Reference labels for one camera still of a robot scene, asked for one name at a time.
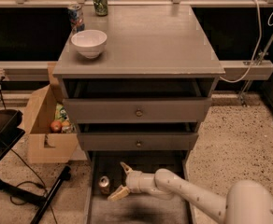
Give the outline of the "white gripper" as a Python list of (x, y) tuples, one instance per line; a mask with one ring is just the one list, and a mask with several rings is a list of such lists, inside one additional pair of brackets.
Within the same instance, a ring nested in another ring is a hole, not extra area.
[(120, 162), (121, 167), (127, 174), (125, 183), (126, 186), (120, 185), (114, 192), (108, 196), (111, 202), (118, 201), (125, 198), (132, 193), (148, 193), (154, 194), (156, 192), (156, 184), (154, 174), (143, 173), (141, 171), (133, 171), (133, 169), (125, 162)]

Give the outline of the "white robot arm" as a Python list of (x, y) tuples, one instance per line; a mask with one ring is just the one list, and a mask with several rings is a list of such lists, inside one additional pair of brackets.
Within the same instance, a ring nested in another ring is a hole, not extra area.
[(273, 197), (257, 182), (238, 181), (223, 197), (167, 169), (150, 174), (133, 170), (122, 161), (121, 166), (126, 173), (125, 186), (111, 193), (109, 201), (118, 201), (130, 193), (146, 193), (165, 200), (178, 195), (218, 224), (273, 224)]

